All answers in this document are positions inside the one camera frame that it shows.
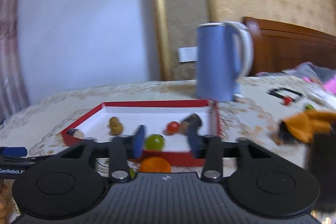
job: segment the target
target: red toy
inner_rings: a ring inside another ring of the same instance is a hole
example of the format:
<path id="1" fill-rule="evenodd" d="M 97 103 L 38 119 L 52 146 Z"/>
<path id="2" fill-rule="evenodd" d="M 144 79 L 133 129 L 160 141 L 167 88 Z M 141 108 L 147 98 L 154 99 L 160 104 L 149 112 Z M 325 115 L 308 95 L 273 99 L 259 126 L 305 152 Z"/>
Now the red toy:
<path id="1" fill-rule="evenodd" d="M 168 125 L 167 125 L 167 135 L 173 135 L 177 132 L 179 132 L 180 130 L 180 123 L 178 122 L 170 122 Z"/>
<path id="2" fill-rule="evenodd" d="M 286 97 L 283 99 L 283 105 L 285 105 L 285 106 L 290 105 L 291 102 L 293 102 L 293 98 L 290 97 L 290 96 L 286 96 Z"/>

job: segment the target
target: wooden headboard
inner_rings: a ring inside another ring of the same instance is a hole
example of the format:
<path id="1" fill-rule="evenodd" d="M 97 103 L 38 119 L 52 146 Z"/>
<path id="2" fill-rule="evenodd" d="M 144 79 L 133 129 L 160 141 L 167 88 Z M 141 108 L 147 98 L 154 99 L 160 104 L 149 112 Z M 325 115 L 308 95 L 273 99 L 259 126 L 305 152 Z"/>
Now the wooden headboard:
<path id="1" fill-rule="evenodd" d="M 264 19 L 244 17 L 254 43 L 250 75 L 260 71 L 280 72 L 310 61 L 336 69 L 336 37 L 309 28 Z"/>

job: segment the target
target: cherry tomato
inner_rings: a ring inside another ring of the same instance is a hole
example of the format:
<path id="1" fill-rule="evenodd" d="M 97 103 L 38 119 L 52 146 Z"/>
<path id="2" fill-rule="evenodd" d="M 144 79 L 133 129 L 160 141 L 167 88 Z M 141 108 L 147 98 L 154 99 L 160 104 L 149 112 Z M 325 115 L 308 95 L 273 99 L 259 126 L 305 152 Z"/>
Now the cherry tomato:
<path id="1" fill-rule="evenodd" d="M 173 135 L 180 130 L 181 125 L 178 122 L 170 122 L 167 125 L 167 135 Z"/>
<path id="2" fill-rule="evenodd" d="M 162 151 L 165 146 L 165 139 L 159 134 L 150 135 L 145 141 L 147 150 Z"/>

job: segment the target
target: lace tablecloth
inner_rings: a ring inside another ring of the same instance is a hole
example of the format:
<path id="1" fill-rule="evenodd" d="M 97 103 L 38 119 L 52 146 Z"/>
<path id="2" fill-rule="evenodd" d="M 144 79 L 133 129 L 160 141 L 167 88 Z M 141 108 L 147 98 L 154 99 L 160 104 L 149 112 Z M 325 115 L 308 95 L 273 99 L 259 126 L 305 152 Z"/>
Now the lace tablecloth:
<path id="1" fill-rule="evenodd" d="M 53 95 L 39 104 L 15 114 L 0 130 L 1 146 L 24 146 L 28 156 L 51 155 L 65 149 L 59 132 L 101 102 L 142 100 L 185 100 L 195 98 L 195 80 L 173 82 L 146 82 L 127 85 L 106 85 L 82 90 L 70 90 Z M 277 146 L 274 136 L 278 121 L 300 112 L 307 103 L 319 106 L 307 98 L 284 106 L 280 99 L 270 96 L 271 88 L 286 87 L 305 94 L 309 83 L 294 76 L 246 77 L 241 81 L 244 96 L 236 102 L 220 103 L 221 137 L 235 141 L 248 138 L 287 160 L 305 167 L 308 147 L 303 144 Z M 130 163 L 135 170 L 137 164 Z M 106 160 L 99 160 L 97 168 L 106 174 Z M 223 159 L 224 176 L 231 175 L 236 164 Z M 174 172 L 196 171 L 201 168 L 173 167 Z M 11 219 L 19 214 L 15 210 Z"/>

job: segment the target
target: light switch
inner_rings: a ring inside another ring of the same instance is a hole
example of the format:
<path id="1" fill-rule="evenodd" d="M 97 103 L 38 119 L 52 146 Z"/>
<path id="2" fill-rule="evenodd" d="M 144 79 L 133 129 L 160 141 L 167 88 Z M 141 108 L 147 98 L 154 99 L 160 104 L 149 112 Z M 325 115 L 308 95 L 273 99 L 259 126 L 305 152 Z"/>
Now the light switch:
<path id="1" fill-rule="evenodd" d="M 178 61 L 180 63 L 197 61 L 197 47 L 179 48 Z"/>

